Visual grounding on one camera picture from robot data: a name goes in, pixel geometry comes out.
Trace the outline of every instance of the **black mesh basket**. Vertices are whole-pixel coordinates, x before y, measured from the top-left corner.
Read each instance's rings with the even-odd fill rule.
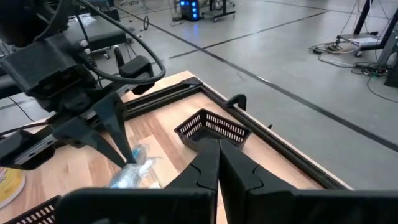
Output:
[[[5,224],[54,224],[55,205],[60,199],[59,195],[51,198]]]
[[[174,129],[184,145],[198,152],[204,138],[227,139],[242,149],[251,131],[206,109],[201,109]]]

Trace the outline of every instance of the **yellow container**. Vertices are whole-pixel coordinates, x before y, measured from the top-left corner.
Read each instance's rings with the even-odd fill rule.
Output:
[[[20,170],[0,167],[0,208],[16,198],[25,186],[25,175]]]

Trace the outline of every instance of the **wooden table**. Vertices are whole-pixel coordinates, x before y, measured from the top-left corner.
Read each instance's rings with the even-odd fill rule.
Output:
[[[190,72],[182,72],[165,78],[157,82],[148,93],[179,83],[192,76]],[[139,96],[129,93],[124,96],[123,100],[129,101],[137,97]],[[195,157],[196,153],[182,144],[177,134],[174,133],[174,128],[201,108],[236,121],[204,94],[198,93],[126,122],[127,138],[130,145],[147,144],[149,145],[148,156],[162,158],[157,161],[152,170],[163,187],[178,176]],[[321,186],[314,180],[254,134],[250,135],[243,152],[265,169],[299,189],[321,189]],[[322,168],[306,155],[302,155]],[[103,187],[109,183],[113,174],[118,170],[118,166],[90,147],[76,149],[64,146],[57,149],[53,158],[36,170],[26,173],[27,181],[21,194],[0,210],[0,223],[8,221],[56,195],[64,195],[82,187]],[[333,174],[327,173],[350,189]],[[220,198],[217,220],[218,223],[226,223],[221,194],[218,195]]]

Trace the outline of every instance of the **concrete floor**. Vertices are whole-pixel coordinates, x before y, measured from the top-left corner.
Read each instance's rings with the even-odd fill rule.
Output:
[[[388,17],[398,7],[397,1],[381,3]],[[398,189],[398,174],[392,171],[398,170],[398,104],[373,95],[366,88],[368,77],[319,62],[308,53],[311,45],[334,41],[354,4],[355,0],[237,0],[235,19],[172,27],[168,2],[147,0],[151,26],[141,34],[164,61],[167,75],[189,70],[227,97],[244,93],[251,115],[273,124],[275,132],[354,188]],[[127,5],[121,6],[120,15],[123,24],[140,30],[146,12]],[[354,23],[351,16],[343,32],[349,34]],[[378,1],[366,23],[369,31],[382,31],[386,25]],[[137,44],[132,46],[147,55]],[[126,46],[121,48],[127,57]],[[373,51],[361,58],[326,57],[344,63],[376,60]],[[117,72],[114,60],[97,61],[103,70]],[[398,89],[383,83],[383,78],[375,78],[370,87],[398,100]],[[12,98],[32,119],[48,116],[26,96]],[[10,99],[0,100],[0,120],[0,131],[30,122]]]

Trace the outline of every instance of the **wooden tabletop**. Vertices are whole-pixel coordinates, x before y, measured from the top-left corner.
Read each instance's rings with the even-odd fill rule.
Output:
[[[190,72],[182,72],[164,78],[146,94],[179,83],[192,76]],[[129,101],[137,97],[139,96],[128,93],[123,100]],[[174,133],[174,129],[201,108],[206,108],[236,122],[227,112],[202,93],[126,121],[130,146],[146,144],[149,147],[148,156],[161,157],[152,167],[151,172],[155,174],[159,184],[163,187],[176,178],[196,155],[193,150],[182,144],[177,134]],[[104,137],[110,140],[108,134],[104,134]],[[314,180],[254,134],[250,135],[243,147],[243,152],[265,169],[297,188],[321,189]],[[337,181],[345,184],[311,158],[302,155]],[[0,209],[0,223],[8,221],[56,195],[64,195],[82,187],[103,187],[109,184],[109,180],[118,170],[118,166],[88,146],[81,149],[71,146],[57,149],[54,157],[45,164],[36,170],[26,172],[26,184],[21,194],[8,206]],[[221,194],[219,194],[217,220],[218,223],[226,223]]]

